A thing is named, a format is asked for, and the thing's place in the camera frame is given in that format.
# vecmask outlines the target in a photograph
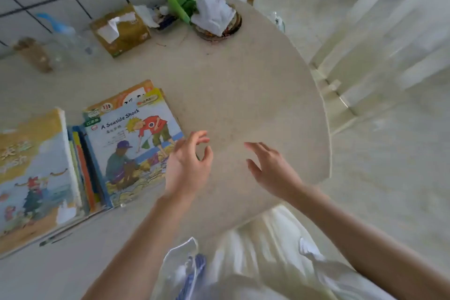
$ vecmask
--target round table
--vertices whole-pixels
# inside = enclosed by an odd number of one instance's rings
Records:
[[[207,187],[184,219],[177,241],[200,242],[276,205],[247,170],[244,141],[279,150],[301,177],[329,177],[330,141],[323,101],[289,39],[252,6],[233,3],[241,29],[211,43],[181,22],[121,57],[105,53],[83,69],[44,75],[16,55],[0,60],[0,118],[11,128],[54,106],[68,124],[81,110],[145,79],[166,94],[184,133],[207,129],[214,163]],[[198,154],[203,156],[203,147]],[[55,244],[33,244],[0,263],[5,298],[78,299],[120,249],[161,192],[88,220]]]

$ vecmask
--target floor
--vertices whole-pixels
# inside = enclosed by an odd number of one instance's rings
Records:
[[[309,62],[357,0],[255,0],[261,13],[277,12],[286,35]],[[332,177],[321,186],[349,212],[419,252],[450,275],[450,74],[436,75],[407,92],[384,114],[340,131],[339,99],[326,91],[332,136]],[[297,213],[322,252],[343,260],[331,242]]]

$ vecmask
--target left hand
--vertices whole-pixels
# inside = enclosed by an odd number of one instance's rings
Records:
[[[195,155],[195,146],[208,143],[207,131],[192,132],[187,139],[180,139],[167,161],[166,195],[181,193],[194,196],[208,181],[212,164],[212,149],[205,148],[203,160]]]

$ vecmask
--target cap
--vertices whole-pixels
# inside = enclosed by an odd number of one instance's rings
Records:
[[[130,143],[127,140],[122,140],[117,143],[117,148],[132,148],[133,146],[130,146]]]

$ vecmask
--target forearm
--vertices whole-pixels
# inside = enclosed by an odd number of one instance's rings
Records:
[[[191,202],[192,197],[178,194],[158,199],[83,299],[148,299]]]
[[[405,246],[341,210],[320,191],[292,189],[288,202],[311,219],[360,274],[398,299],[450,299],[450,283]]]

